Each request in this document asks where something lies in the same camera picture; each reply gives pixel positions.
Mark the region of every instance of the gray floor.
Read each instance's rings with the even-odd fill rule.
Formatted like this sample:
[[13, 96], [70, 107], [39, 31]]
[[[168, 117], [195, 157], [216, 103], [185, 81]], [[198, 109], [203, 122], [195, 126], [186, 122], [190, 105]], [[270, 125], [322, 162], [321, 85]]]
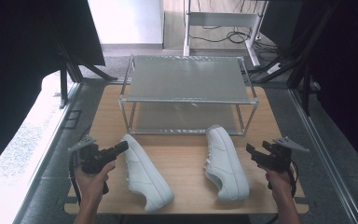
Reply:
[[[120, 55], [120, 49], [116, 49], [116, 52]], [[158, 50], [155, 49], [141, 49], [140, 52], [158, 54]], [[105, 71], [114, 74], [114, 76], [124, 76], [130, 57], [113, 57], [112, 52], [106, 54], [110, 56], [106, 57]], [[214, 52], [213, 54], [237, 56], [241, 52]], [[16, 223], [71, 223], [74, 221], [75, 217], [66, 214], [63, 210], [63, 205], [69, 200], [67, 193], [70, 188], [70, 182], [67, 178], [68, 155], [66, 149], [88, 131], [95, 116], [103, 88], [108, 84], [87, 69], [82, 68], [82, 71], [87, 78], [66, 121], [60, 128], [58, 137], [48, 152], [40, 172], [36, 176]], [[299, 167], [299, 179], [307, 196], [305, 203], [310, 206], [309, 212], [301, 215], [301, 218], [304, 223], [354, 223], [343, 205], [346, 199], [343, 199], [343, 196], [337, 193], [339, 188], [337, 189], [337, 186], [329, 177], [328, 169], [321, 160], [318, 150], [315, 149], [315, 143], [297, 111], [291, 92], [283, 85], [289, 74], [273, 79], [268, 84], [261, 86], [265, 88], [282, 135], [287, 135], [300, 145], [311, 149], [310, 154], [294, 153], [294, 160]], [[355, 207], [358, 209], [358, 155], [334, 122], [325, 114], [315, 95], [310, 97], [310, 113], [312, 124], [322, 138], [328, 155], [339, 170], [343, 183], [348, 188]], [[271, 215], [150, 215], [130, 216], [128, 223], [266, 223], [270, 218]], [[118, 223], [118, 216], [100, 215], [98, 216], [98, 223]]]

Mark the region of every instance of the shoe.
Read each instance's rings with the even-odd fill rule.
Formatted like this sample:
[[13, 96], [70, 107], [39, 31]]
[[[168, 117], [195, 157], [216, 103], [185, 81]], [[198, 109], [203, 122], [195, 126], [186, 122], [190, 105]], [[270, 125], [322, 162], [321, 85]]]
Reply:
[[125, 153], [128, 167], [129, 190], [146, 197], [146, 212], [154, 212], [173, 201], [173, 192], [164, 177], [146, 155], [144, 149], [129, 134], [121, 141], [127, 141], [129, 149]]
[[227, 131], [215, 124], [206, 130], [206, 137], [209, 155], [205, 174], [219, 189], [217, 199], [230, 202], [247, 198], [249, 184]]

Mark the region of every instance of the floor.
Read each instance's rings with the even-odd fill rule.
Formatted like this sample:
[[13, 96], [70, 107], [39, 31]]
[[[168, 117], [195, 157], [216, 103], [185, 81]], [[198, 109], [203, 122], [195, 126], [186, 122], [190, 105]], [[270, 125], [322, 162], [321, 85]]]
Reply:
[[[176, 1], [174, 5], [176, 8], [181, 8], [182, 2]], [[173, 12], [172, 10], [172, 14], [176, 15], [180, 21], [183, 11], [178, 9]], [[174, 30], [170, 24], [165, 23], [165, 34], [168, 30]], [[166, 35], [164, 38], [164, 43], [169, 42], [166, 40], [168, 38]], [[239, 45], [239, 50], [226, 50], [220, 45], [216, 46], [210, 42], [208, 42], [208, 47], [198, 48], [196, 42], [192, 42], [192, 44], [194, 44], [192, 48], [196, 49], [192, 51], [192, 55], [243, 56], [247, 62], [247, 68], [254, 70], [243, 44]], [[101, 69], [112, 76], [124, 77], [132, 54], [182, 55], [181, 45], [183, 42], [179, 41], [166, 49], [142, 43], [108, 45], [103, 49], [106, 67], [101, 67]], [[263, 49], [257, 51], [261, 55], [262, 66], [269, 64], [275, 57], [273, 52]], [[107, 83], [84, 67], [81, 67], [81, 71], [85, 80], [82, 84], [72, 88], [71, 104], [61, 111], [65, 115], [62, 124], [58, 128], [50, 128], [52, 133], [55, 133], [55, 137], [48, 140], [51, 147], [46, 148], [45, 145], [41, 152], [36, 152], [36, 154], [45, 156], [42, 161], [36, 160], [35, 167], [38, 168], [38, 171], [29, 174], [30, 177], [27, 177], [23, 184], [18, 184], [19, 177], [14, 175], [0, 176], [0, 212], [6, 211], [7, 216], [5, 217], [8, 218], [0, 216], [0, 223], [73, 223], [75, 216], [66, 214], [63, 210], [70, 188], [67, 178], [68, 155], [66, 149], [76, 143], [90, 128], [104, 86], [119, 84], [120, 81]], [[266, 71], [255, 71], [252, 73], [252, 78], [257, 80], [267, 75]], [[304, 116], [298, 107], [299, 91], [289, 91], [285, 88], [284, 83], [288, 76], [290, 76], [290, 72], [274, 78], [266, 84], [259, 84], [259, 86], [265, 88], [282, 135], [290, 136], [303, 147], [311, 148], [310, 154], [294, 154], [294, 160], [299, 166], [299, 178], [308, 199], [305, 203], [310, 206], [310, 211], [301, 215], [301, 219], [303, 223], [358, 223], [358, 155], [339, 128], [324, 112], [316, 95], [310, 96], [310, 117]], [[53, 90], [52, 96], [56, 93], [59, 92]], [[58, 122], [60, 118], [54, 122], [53, 119], [48, 120], [47, 123], [51, 124]], [[8, 150], [7, 155], [11, 158], [17, 155], [10, 155], [10, 153]], [[0, 169], [8, 171], [16, 167], [15, 164], [6, 165], [6, 160], [9, 159], [3, 158], [3, 160]], [[2, 173], [11, 174], [11, 172], [0, 171], [0, 174]], [[8, 188], [13, 190], [12, 193], [8, 193]], [[24, 192], [23, 189], [26, 188], [29, 188], [29, 191]], [[17, 192], [27, 196], [22, 206], [22, 200], [14, 197]], [[21, 208], [18, 214], [17, 212], [10, 214], [10, 209], [13, 209], [10, 207], [11, 204], [17, 204], [17, 208]], [[263, 214], [249, 216], [130, 216], [128, 223], [266, 223], [270, 218], [271, 215]], [[118, 215], [100, 215], [98, 223], [118, 223], [118, 219]]]

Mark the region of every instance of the black controller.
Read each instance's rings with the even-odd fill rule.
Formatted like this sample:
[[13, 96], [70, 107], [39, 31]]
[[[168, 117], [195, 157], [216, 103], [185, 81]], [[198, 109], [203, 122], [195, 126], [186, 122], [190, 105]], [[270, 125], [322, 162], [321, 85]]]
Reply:
[[270, 152], [269, 155], [255, 150], [255, 148], [250, 144], [246, 145], [246, 151], [252, 155], [252, 161], [255, 161], [259, 167], [265, 167], [278, 173], [288, 172], [291, 177], [292, 188], [295, 188], [296, 183], [293, 183], [293, 172], [290, 170], [290, 164], [292, 162], [292, 149], [278, 144], [270, 144], [266, 141], [263, 141], [262, 146]]
[[[98, 145], [96, 144], [82, 147], [78, 150], [81, 168], [86, 174], [98, 174], [108, 162], [115, 161], [117, 156], [128, 148], [129, 145], [126, 141], [103, 150], [98, 150]], [[108, 191], [109, 188], [105, 182], [103, 183], [103, 194]]]

